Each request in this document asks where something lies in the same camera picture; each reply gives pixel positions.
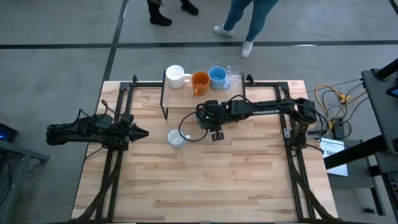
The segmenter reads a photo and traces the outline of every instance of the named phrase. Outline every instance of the gray floor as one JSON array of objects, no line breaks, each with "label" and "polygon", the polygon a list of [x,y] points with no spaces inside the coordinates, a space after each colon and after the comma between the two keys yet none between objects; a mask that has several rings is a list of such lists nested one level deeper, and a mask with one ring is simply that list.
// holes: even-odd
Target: gray floor
[{"label": "gray floor", "polygon": [[[192,0],[200,15],[180,10],[178,0],[165,0],[162,12],[171,27],[149,24],[144,0],[130,0],[120,42],[242,41],[249,11],[236,27],[236,37],[222,39],[211,28],[223,21],[229,0]],[[122,0],[0,0],[0,44],[111,43]],[[260,41],[397,40],[398,16],[388,0],[280,0],[269,14]],[[118,49],[110,80],[160,80],[169,65],[187,72],[215,65],[240,65],[258,80],[305,80],[307,90],[320,83],[360,78],[362,70],[382,67],[397,57],[398,45],[324,47],[255,47],[242,59],[239,47]],[[79,108],[94,113],[109,49],[0,50],[0,122],[20,131],[17,143],[51,154],[50,162],[26,181],[19,195],[14,223],[49,223],[70,218],[86,144],[51,147],[45,127],[70,122]],[[359,82],[338,87],[346,92]],[[315,100],[314,94],[309,98]],[[330,105],[335,97],[326,96]],[[350,139],[379,134],[370,103],[351,120]],[[339,217],[372,223],[395,223],[387,216],[362,212],[373,207],[367,189],[332,189]]]}]

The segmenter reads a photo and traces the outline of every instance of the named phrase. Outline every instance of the clear plastic cup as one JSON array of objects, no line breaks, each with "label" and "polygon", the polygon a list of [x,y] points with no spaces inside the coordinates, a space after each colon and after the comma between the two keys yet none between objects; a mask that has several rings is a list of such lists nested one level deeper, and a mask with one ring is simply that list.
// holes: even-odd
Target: clear plastic cup
[{"label": "clear plastic cup", "polygon": [[231,86],[240,86],[242,82],[243,69],[237,65],[228,65],[226,73]]}]

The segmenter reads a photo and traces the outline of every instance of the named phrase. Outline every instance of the white mug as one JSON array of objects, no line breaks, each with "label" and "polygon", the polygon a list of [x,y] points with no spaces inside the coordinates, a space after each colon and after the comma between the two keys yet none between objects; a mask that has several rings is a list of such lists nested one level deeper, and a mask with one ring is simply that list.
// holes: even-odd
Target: white mug
[{"label": "white mug", "polygon": [[[187,139],[191,139],[191,136],[184,135],[182,131],[180,133]],[[181,148],[185,143],[188,141],[185,140],[181,135],[178,133],[178,129],[172,129],[167,134],[167,141],[172,145],[174,148]]]},{"label": "white mug", "polygon": [[172,88],[181,88],[186,82],[191,81],[190,74],[184,74],[184,69],[179,65],[172,65],[166,69],[166,77]]}]

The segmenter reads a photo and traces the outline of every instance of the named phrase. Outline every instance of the light blue pants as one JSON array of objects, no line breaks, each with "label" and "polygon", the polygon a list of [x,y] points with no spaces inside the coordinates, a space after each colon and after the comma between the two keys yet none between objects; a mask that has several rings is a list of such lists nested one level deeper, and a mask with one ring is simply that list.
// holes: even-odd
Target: light blue pants
[{"label": "light blue pants", "polygon": [[251,16],[249,33],[246,36],[246,41],[250,42],[254,41],[260,33],[266,23],[268,12],[271,11],[278,0],[232,0],[231,9],[224,24],[225,30],[232,30],[235,24],[241,20],[244,9],[252,1],[254,1],[253,14]]}]

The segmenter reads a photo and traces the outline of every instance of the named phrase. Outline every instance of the white sneaker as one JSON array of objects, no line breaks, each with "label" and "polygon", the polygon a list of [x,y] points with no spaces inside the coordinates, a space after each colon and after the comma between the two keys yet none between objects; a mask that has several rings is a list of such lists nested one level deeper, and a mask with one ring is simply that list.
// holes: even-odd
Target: white sneaker
[{"label": "white sneaker", "polygon": [[213,32],[219,35],[225,35],[227,37],[233,37],[234,36],[234,29],[232,30],[224,30],[224,24],[221,24],[219,26],[215,26],[213,28]]},{"label": "white sneaker", "polygon": [[241,53],[242,58],[247,58],[250,55],[252,49],[253,49],[253,42],[248,42],[248,41],[243,42],[243,48]]}]

